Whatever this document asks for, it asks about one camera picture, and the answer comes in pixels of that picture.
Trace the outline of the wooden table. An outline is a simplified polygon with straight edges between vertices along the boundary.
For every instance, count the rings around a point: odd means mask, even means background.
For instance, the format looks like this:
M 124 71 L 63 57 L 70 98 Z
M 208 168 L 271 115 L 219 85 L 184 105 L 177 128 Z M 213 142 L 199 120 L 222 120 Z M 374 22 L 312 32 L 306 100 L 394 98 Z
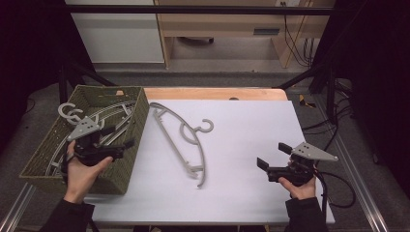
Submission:
M 288 100 L 283 90 L 272 88 L 149 87 L 144 91 L 148 100 Z

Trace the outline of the person's right hand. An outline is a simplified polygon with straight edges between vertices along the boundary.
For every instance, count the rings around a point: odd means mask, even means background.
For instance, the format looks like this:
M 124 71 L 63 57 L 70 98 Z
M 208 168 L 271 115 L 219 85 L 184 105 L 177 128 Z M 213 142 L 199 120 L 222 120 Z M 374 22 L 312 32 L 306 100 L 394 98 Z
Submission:
M 299 200 L 309 199 L 316 196 L 316 178 L 312 177 L 307 183 L 296 187 L 284 177 L 280 177 L 278 182 L 289 191 L 292 198 Z

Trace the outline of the white cabinet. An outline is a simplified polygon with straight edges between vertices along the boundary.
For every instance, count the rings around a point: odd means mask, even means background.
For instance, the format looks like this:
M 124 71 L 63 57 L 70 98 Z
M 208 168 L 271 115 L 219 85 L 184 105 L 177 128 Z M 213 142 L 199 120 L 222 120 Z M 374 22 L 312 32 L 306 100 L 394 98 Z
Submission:
M 95 64 L 163 63 L 155 14 L 72 14 Z

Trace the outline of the black horizontal bar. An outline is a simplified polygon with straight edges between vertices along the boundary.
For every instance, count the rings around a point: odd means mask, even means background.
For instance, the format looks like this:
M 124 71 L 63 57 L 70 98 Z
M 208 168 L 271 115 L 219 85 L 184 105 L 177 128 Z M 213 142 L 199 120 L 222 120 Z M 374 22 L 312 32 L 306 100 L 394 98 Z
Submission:
M 332 15 L 334 8 L 234 7 L 234 6 L 146 6 L 67 5 L 70 13 L 85 14 L 185 14 L 185 15 Z

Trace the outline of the yellow and black tool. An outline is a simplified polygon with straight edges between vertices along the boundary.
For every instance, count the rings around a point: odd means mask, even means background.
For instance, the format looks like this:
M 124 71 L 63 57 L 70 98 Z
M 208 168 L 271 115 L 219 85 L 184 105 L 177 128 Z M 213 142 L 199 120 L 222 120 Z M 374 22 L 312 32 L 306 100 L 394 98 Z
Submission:
M 304 95 L 299 95 L 299 104 L 300 104 L 301 106 L 306 106 L 306 107 L 310 107 L 310 108 L 316 108 L 316 104 L 315 104 L 315 103 L 306 102 Z

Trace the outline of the light wooden desk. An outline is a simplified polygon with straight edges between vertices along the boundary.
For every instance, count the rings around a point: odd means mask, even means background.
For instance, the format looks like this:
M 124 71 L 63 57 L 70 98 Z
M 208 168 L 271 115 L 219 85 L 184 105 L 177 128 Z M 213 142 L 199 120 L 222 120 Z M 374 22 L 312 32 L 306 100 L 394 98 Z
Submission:
M 336 0 L 154 0 L 157 6 L 234 6 L 331 8 Z M 303 38 L 319 39 L 328 22 L 326 15 L 268 14 L 159 14 L 165 38 L 265 37 L 272 41 L 283 68 L 297 54 Z

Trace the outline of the person's left hand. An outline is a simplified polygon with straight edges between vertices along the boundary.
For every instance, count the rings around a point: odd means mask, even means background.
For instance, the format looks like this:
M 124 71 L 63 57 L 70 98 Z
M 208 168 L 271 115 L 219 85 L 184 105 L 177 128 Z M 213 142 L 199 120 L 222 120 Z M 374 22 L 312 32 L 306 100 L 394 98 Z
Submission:
M 112 163 L 113 157 L 107 157 L 94 166 L 82 164 L 74 154 L 75 142 L 68 146 L 68 186 L 63 197 L 65 201 L 81 204 L 97 177 Z

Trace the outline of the black stand leg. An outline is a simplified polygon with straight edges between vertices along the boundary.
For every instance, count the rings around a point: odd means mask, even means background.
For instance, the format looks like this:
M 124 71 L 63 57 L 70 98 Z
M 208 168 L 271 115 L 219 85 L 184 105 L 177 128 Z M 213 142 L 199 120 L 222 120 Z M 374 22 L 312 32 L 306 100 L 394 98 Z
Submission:
M 298 74 L 296 77 L 280 84 L 277 89 L 287 90 L 302 80 L 312 77 L 308 90 L 312 94 L 320 94 L 326 89 L 326 116 L 332 124 L 337 123 L 335 113 L 335 92 L 336 92 L 336 74 L 331 64 L 320 63 L 305 72 Z
M 58 73 L 60 103 L 69 99 L 68 85 L 74 89 L 77 85 L 85 85 L 84 76 L 90 77 L 103 86 L 115 86 L 115 83 L 105 79 L 95 71 L 87 69 L 77 63 L 65 63 Z

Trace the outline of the white board mat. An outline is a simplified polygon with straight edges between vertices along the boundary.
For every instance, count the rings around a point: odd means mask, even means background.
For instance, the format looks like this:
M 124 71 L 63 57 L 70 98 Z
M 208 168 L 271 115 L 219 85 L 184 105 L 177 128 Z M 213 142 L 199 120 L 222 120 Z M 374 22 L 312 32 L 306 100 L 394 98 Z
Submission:
M 286 222 L 290 195 L 257 167 L 304 142 L 291 101 L 166 101 L 149 117 L 124 195 L 91 195 L 94 220 L 137 224 Z

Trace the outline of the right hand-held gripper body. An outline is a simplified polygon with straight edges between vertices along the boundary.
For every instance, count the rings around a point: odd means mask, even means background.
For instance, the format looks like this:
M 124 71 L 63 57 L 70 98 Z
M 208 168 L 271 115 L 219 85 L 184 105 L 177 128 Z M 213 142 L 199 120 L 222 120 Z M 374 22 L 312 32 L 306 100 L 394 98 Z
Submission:
M 338 157 L 331 155 L 309 143 L 302 142 L 293 148 L 290 163 L 286 167 L 271 167 L 266 174 L 270 182 L 278 182 L 284 177 L 294 186 L 299 187 L 307 183 L 314 175 L 316 161 L 338 161 Z

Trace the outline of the green woven basket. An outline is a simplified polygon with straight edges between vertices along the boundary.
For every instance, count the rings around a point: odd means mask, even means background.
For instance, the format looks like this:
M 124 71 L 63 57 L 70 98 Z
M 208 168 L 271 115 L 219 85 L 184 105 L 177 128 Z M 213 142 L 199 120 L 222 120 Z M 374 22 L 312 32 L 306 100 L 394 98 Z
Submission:
M 144 89 L 136 86 L 78 85 L 68 102 L 80 110 L 80 117 L 87 116 L 99 125 L 115 128 L 114 133 L 102 138 L 104 145 L 134 142 L 90 189 L 92 194 L 125 194 L 149 112 Z M 19 177 L 46 192 L 64 192 L 66 187 L 59 166 L 67 150 L 65 142 L 73 129 L 73 124 L 59 116 Z

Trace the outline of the aluminium rail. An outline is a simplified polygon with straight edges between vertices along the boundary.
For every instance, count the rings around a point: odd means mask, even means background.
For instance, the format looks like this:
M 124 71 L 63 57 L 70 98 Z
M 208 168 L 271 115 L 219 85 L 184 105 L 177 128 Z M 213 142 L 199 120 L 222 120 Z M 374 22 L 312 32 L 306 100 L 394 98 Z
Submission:
M 30 203 L 36 188 L 26 183 L 18 194 L 15 203 L 0 222 L 0 232 L 15 232 L 28 204 Z
M 329 120 L 326 116 L 325 99 L 315 96 L 314 100 L 324 119 Z M 388 225 L 368 188 L 369 181 L 365 179 L 366 171 L 370 170 L 372 156 L 368 153 L 365 142 L 355 130 L 347 133 L 347 127 L 353 127 L 354 124 L 342 119 L 342 116 L 352 113 L 351 106 L 348 100 L 336 100 L 335 104 L 337 127 L 331 130 L 331 141 L 327 145 L 327 151 L 337 153 L 339 162 L 356 193 L 357 200 L 371 230 L 373 232 L 389 232 Z

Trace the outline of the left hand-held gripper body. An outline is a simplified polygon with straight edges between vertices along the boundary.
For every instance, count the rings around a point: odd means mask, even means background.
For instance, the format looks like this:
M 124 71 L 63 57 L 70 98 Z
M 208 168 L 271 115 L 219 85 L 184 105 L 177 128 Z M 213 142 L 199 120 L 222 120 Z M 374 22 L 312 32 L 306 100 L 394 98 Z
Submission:
M 69 142 L 75 142 L 74 155 L 82 164 L 94 166 L 107 157 L 113 157 L 114 160 L 123 157 L 125 152 L 123 145 L 103 145 L 101 129 L 102 126 L 85 117 L 68 136 Z

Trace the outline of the black curtain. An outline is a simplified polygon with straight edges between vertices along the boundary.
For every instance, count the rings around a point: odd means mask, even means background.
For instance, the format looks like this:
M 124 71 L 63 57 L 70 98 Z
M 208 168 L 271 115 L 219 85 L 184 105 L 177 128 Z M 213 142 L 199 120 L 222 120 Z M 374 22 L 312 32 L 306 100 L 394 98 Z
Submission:
M 57 81 L 68 63 L 92 70 L 66 0 L 0 0 L 0 153 L 26 111 L 28 97 Z
M 410 0 L 336 0 L 315 60 L 352 83 L 352 106 L 375 154 L 410 198 Z

